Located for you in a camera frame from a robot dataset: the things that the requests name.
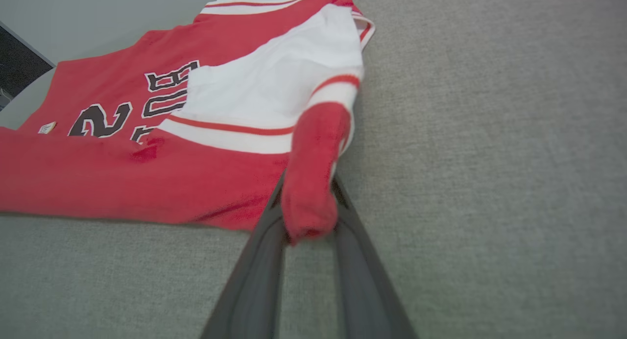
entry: garment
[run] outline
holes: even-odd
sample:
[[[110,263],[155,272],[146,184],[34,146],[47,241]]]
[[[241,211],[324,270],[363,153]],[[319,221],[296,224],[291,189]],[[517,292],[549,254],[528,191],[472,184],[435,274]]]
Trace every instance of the garment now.
[[[351,6],[341,14],[352,15],[356,36],[367,40],[370,22],[351,0],[218,0],[194,24],[151,31],[116,53],[61,62],[41,109],[18,131],[0,129],[6,157],[0,161],[0,210],[252,229],[287,165],[289,148],[199,144],[164,119],[176,113],[190,120],[192,109],[212,100],[229,105],[201,95],[202,102],[193,101],[188,82],[202,87],[205,69],[222,71],[221,65],[252,55],[305,20],[327,16],[321,9],[330,3]],[[325,27],[318,30],[325,38]],[[237,126],[264,136],[255,129],[267,127],[233,118],[204,122],[213,125],[204,129],[228,134]]]

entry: white label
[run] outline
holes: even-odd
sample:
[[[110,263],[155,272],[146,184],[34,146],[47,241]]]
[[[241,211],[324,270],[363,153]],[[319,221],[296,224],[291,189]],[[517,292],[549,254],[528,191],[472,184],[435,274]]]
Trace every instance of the white label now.
[[[41,126],[40,131],[38,133],[48,134],[50,133],[50,131],[52,131],[52,129],[54,129],[55,125],[56,125],[56,121],[50,122],[49,124],[45,124]]]

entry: gray floor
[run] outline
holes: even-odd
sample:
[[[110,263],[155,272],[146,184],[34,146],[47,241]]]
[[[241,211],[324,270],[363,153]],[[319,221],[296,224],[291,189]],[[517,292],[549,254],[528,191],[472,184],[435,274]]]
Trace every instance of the gray floor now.
[[[627,337],[627,0],[356,3],[338,171],[421,337]],[[246,237],[2,216],[0,333],[197,337]],[[282,338],[338,337],[332,266],[289,250]]]

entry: red and white jersey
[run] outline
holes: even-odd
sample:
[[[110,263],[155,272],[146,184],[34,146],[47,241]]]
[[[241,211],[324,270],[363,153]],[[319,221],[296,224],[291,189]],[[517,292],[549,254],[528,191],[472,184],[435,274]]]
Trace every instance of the red and white jersey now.
[[[352,35],[321,21],[346,27],[348,15]],[[295,62],[280,54],[312,36],[314,60],[341,53],[342,37],[354,53],[373,31],[351,0],[218,0],[193,24],[61,62],[41,108],[17,131],[0,129],[0,210],[251,229],[287,165],[299,115],[324,98],[350,111],[361,77],[358,56],[298,82]],[[270,72],[255,82],[260,68]],[[282,83],[289,77],[296,82]],[[282,85],[291,88],[284,97],[264,100]]]

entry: red stripe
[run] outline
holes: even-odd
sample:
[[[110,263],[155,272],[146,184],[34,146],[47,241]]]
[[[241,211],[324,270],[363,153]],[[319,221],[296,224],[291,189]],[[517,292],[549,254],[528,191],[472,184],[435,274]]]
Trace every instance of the red stripe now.
[[[260,2],[218,3],[218,4],[207,4],[204,8],[223,7],[223,6],[280,6],[281,4],[286,4],[286,3],[290,3],[294,1],[296,0],[287,0],[286,2],[276,2],[276,3],[260,3]]]
[[[354,85],[356,88],[359,88],[359,78],[357,78],[356,76],[354,76],[354,75],[336,75],[336,76],[332,76],[331,78],[325,80],[324,82],[322,82],[322,84],[320,84],[318,87],[316,87],[316,89],[312,93],[312,96],[317,91],[320,91],[320,89],[322,89],[322,87],[326,87],[329,84],[339,83],[339,82],[349,83],[349,84]]]
[[[368,23],[368,25],[365,26],[365,29],[361,32],[361,35],[359,36],[359,40],[363,42],[363,38],[365,38],[365,35],[368,33],[369,30],[370,30],[370,23]]]
[[[168,116],[168,119],[181,123],[181,124],[192,125],[194,127],[218,129],[220,131],[257,134],[258,136],[283,136],[284,134],[289,134],[294,131],[293,126],[285,127],[285,128],[276,128],[276,129],[263,129],[263,128],[247,127],[244,125],[229,125],[229,124],[218,124],[214,122],[201,122],[201,121],[179,118],[173,115]]]

